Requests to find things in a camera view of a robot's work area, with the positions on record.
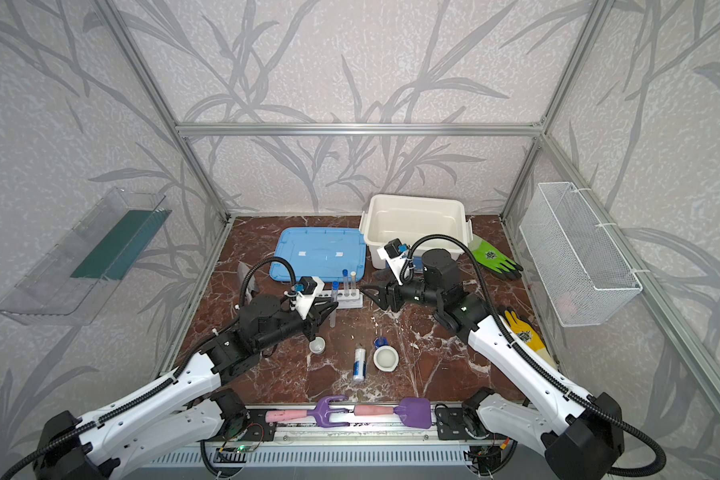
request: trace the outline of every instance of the test tube with blue cap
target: test tube with blue cap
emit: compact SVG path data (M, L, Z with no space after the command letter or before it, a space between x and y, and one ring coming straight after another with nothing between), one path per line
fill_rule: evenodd
M331 302L336 302L338 298L338 280L334 280L331 284ZM331 324L331 328L336 326L336 309L333 309L331 315L328 316L328 321Z

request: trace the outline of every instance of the wall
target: wall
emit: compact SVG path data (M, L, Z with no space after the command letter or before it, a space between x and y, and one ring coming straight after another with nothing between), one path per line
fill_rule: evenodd
M117 0L184 122L535 122L588 0ZM202 138L231 211L357 213L373 194L497 214L519 138Z
M0 475L49 417L150 378L221 227L92 12L0 2L0 297L113 186L162 191L173 213L89 326L0 315Z
M613 9L552 135L720 364L720 2ZM640 299L605 325L563 330L508 217L538 313L567 374L619 400L669 456L664 478L720 478L720 419ZM622 466L649 461L631 439Z

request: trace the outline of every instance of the blue plastic object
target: blue plastic object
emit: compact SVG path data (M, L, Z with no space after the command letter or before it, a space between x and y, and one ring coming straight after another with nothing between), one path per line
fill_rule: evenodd
M280 234L275 256L288 260L298 280L319 276L323 282L344 281L343 270L355 271L360 281L365 273L365 240L356 228L301 226ZM269 276L278 282L290 281L283 265L272 264Z

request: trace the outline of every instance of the white wire mesh basket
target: white wire mesh basket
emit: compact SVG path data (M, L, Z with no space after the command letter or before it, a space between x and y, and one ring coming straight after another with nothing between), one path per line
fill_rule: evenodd
M562 326L602 325L643 289L570 182L538 184L520 232Z

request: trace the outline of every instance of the white plastic bin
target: white plastic bin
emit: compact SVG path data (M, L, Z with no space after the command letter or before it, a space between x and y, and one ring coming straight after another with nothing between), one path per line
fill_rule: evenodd
M390 240L413 245L425 235L445 234L469 245L472 241L472 222L467 222L464 204L458 200L440 198L404 197L402 195L375 195L368 212L360 218L360 232L371 250L374 268L383 269L386 262L378 256L377 248ZM463 252L447 240L430 240L416 249L414 256L427 250L444 248L456 260Z

